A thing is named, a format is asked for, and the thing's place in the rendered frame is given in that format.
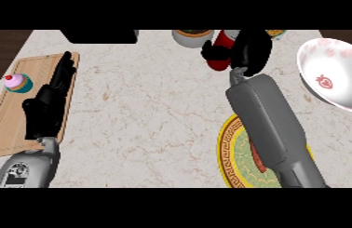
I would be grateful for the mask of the white strawberry print bowl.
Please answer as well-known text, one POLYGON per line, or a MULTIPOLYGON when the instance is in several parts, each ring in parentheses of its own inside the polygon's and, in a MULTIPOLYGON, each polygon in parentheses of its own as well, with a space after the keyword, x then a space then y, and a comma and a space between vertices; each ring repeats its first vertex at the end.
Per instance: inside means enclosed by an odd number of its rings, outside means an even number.
POLYGON ((297 67, 314 95, 352 112, 352 44, 332 38, 310 39, 297 51, 297 67))

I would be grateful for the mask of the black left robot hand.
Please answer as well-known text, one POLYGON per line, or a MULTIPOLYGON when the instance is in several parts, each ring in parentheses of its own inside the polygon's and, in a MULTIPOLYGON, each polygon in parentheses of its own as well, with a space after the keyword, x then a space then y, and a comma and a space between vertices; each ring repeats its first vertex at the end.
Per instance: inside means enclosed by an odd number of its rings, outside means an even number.
POLYGON ((21 102, 26 116, 26 140, 54 137, 58 133, 70 78, 75 73, 72 64, 70 53, 66 51, 54 67, 48 83, 41 86, 35 97, 21 102))

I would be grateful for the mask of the wooden cutting board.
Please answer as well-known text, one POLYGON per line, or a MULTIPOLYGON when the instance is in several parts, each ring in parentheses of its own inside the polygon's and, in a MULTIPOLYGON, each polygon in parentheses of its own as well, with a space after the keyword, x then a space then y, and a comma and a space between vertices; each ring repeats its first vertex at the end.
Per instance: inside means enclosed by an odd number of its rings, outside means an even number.
POLYGON ((39 87, 48 83, 61 54, 29 57, 17 60, 11 66, 11 74, 26 74, 32 82, 29 92, 13 93, 1 87, 0 92, 0 156, 16 154, 24 150, 41 150, 36 141, 26 140, 26 118, 21 101, 32 98, 39 87))

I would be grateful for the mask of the grey pot with plant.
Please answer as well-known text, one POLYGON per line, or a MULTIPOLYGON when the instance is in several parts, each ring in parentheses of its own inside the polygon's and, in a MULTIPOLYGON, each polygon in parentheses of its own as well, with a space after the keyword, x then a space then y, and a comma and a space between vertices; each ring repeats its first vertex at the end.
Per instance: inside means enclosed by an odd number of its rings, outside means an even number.
POLYGON ((187 48, 200 47, 206 40, 212 38, 214 31, 202 30, 199 33, 190 34, 181 30, 172 30, 171 36, 175 43, 187 48))

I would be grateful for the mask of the black appliance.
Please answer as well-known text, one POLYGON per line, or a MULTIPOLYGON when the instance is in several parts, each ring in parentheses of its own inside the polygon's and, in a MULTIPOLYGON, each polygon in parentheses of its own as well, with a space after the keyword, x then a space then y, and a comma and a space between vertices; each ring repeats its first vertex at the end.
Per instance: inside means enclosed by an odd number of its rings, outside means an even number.
POLYGON ((72 44, 134 44, 137 30, 61 30, 72 44))

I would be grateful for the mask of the red can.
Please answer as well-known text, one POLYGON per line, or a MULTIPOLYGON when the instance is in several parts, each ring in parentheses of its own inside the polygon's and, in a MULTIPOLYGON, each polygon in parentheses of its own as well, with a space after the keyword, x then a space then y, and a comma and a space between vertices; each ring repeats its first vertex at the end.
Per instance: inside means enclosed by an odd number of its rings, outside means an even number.
POLYGON ((229 52, 237 37, 237 30, 220 30, 215 41, 205 41, 200 55, 208 67, 214 71, 223 71, 230 63, 229 52))

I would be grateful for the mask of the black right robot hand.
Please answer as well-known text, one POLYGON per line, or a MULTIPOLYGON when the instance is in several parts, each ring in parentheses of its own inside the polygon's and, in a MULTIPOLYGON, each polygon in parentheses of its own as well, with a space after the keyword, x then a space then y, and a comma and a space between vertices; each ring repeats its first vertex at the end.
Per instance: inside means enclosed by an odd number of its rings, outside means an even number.
POLYGON ((229 52, 231 69, 245 67, 243 76, 249 77, 264 68, 270 50, 271 40, 263 29, 237 30, 239 34, 229 52))

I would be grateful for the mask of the yellow patterned plate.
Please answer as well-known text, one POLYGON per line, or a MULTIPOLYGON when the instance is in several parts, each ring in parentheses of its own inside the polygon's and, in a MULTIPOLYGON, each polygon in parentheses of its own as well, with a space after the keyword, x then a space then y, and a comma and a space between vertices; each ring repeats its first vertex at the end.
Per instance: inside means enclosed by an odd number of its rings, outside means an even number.
POLYGON ((273 171, 254 154, 242 121, 234 114, 226 119, 217 136, 217 164, 229 188, 280 188, 273 171))

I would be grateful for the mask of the pink frosted cupcake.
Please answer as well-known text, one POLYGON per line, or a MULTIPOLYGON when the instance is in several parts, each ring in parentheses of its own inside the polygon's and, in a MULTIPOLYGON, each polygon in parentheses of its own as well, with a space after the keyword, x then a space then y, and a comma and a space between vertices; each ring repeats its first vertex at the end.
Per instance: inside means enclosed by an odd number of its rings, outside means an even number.
POLYGON ((32 89, 32 82, 24 74, 8 74, 5 76, 5 90, 14 93, 26 93, 32 89))

